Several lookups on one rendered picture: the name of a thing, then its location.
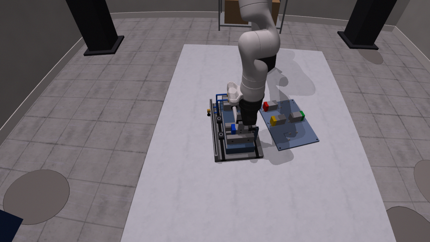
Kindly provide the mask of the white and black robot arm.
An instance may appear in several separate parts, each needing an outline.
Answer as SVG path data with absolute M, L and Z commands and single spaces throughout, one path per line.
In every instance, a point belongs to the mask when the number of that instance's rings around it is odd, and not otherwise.
M 268 73 L 267 64 L 257 59 L 275 56 L 281 46 L 271 15 L 273 0 L 238 1 L 242 20 L 251 22 L 251 32 L 243 33 L 238 41 L 243 67 L 242 83 L 257 89 L 264 87 Z

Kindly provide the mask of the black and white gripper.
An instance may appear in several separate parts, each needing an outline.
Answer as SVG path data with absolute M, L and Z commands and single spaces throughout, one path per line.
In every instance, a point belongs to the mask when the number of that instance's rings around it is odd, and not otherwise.
M 243 134 L 244 126 L 256 125 L 257 112 L 262 106 L 265 96 L 264 87 L 253 89 L 246 87 L 242 81 L 241 85 L 229 81 L 227 83 L 228 101 L 231 106 L 239 104 L 241 112 L 237 112 L 236 123 L 238 124 L 238 134 Z

